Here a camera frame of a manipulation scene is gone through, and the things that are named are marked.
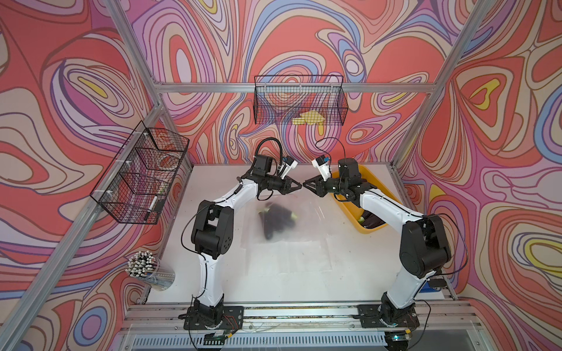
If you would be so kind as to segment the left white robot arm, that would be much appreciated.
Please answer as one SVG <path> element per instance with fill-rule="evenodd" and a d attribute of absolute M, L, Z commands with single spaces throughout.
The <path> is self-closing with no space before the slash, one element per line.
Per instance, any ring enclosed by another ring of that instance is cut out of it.
<path fill-rule="evenodd" d="M 217 308 L 223 302 L 219 261 L 234 239 L 236 212 L 264 190 L 287 195 L 301 189 L 301 184 L 288 175 L 298 165 L 294 158 L 282 158 L 275 172 L 271 171 L 272 162 L 270 156 L 257 155 L 250 168 L 237 178 L 234 188 L 216 200 L 204 200 L 199 204 L 191 234 L 201 269 L 200 291 L 194 302 L 209 308 Z"/>

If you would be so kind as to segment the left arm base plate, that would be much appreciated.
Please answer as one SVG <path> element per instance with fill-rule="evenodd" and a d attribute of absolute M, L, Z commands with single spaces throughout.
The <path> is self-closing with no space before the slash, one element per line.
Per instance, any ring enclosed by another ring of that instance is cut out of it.
<path fill-rule="evenodd" d="M 244 325 L 243 306 L 189 307 L 184 318 L 186 331 L 237 331 Z"/>

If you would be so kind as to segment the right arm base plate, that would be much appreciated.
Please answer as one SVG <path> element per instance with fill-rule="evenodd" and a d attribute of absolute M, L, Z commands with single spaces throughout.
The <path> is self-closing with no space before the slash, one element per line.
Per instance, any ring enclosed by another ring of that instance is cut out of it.
<path fill-rule="evenodd" d="M 353 316 L 363 328 L 399 328 L 415 330 L 420 326 L 415 304 L 396 309 L 392 304 L 362 304 Z"/>

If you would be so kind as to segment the dark purple eggplant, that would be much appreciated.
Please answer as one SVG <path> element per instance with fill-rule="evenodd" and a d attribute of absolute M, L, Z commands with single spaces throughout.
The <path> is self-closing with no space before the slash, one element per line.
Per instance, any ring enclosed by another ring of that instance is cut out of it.
<path fill-rule="evenodd" d="M 258 215 L 261 220 L 265 239 L 269 241 L 273 238 L 275 232 L 275 225 L 272 222 L 271 215 L 269 214 L 269 208 L 265 208 L 262 211 L 258 212 Z"/>

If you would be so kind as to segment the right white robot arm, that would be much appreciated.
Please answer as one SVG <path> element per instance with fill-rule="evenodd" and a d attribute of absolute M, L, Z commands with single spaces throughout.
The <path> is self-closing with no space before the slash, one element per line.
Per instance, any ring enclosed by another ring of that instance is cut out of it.
<path fill-rule="evenodd" d="M 380 323 L 395 327 L 414 312 L 417 294 L 430 277 L 435 276 L 452 253 L 443 221 L 437 214 L 424 215 L 385 195 L 362 178 L 353 158 L 338 162 L 338 177 L 332 176 L 329 159 L 320 156 L 312 161 L 319 175 L 304 182 L 303 187 L 319 197 L 340 195 L 400 234 L 399 259 L 402 265 L 391 288 L 381 297 L 376 312 Z"/>

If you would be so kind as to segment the clear zip-top bag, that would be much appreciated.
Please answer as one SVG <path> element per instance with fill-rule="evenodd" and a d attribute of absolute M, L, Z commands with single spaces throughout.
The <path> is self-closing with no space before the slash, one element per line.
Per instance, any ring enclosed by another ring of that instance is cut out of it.
<path fill-rule="evenodd" d="M 274 195 L 246 208 L 244 242 L 249 245 L 277 242 L 311 242 L 334 236 L 337 215 L 331 203 L 309 192 Z"/>

